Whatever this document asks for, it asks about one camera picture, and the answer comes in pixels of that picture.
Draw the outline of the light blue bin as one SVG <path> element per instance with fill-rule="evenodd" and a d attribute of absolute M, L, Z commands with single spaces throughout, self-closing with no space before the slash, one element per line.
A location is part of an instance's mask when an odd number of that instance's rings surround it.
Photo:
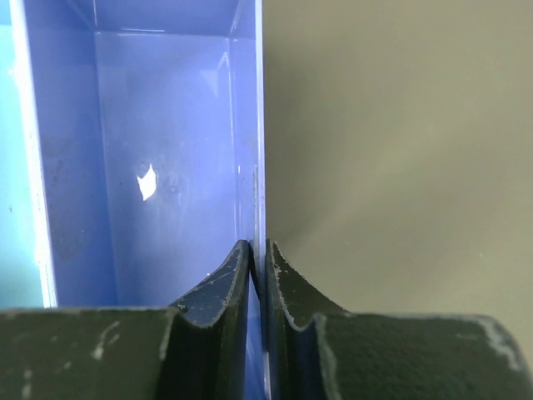
<path fill-rule="evenodd" d="M 24 4 L 1 3 L 1 306 L 57 304 Z"/>

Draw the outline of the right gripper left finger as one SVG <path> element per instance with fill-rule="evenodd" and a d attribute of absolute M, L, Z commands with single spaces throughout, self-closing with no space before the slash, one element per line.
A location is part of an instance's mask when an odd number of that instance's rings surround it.
<path fill-rule="evenodd" d="M 3 311 L 2 398 L 243 398 L 252 264 L 240 240 L 166 307 Z"/>

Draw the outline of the purple plastic bin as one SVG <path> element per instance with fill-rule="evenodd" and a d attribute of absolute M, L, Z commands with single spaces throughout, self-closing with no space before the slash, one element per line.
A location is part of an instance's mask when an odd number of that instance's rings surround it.
<path fill-rule="evenodd" d="M 264 399 L 262 3 L 24 4 L 57 304 L 163 308 L 247 241 L 245 388 Z"/>

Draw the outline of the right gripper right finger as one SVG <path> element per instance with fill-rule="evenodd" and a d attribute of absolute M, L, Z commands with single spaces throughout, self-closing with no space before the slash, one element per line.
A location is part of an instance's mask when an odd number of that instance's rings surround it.
<path fill-rule="evenodd" d="M 268 353 L 275 399 L 529 399 L 510 333 L 478 314 L 351 312 L 266 245 Z"/>

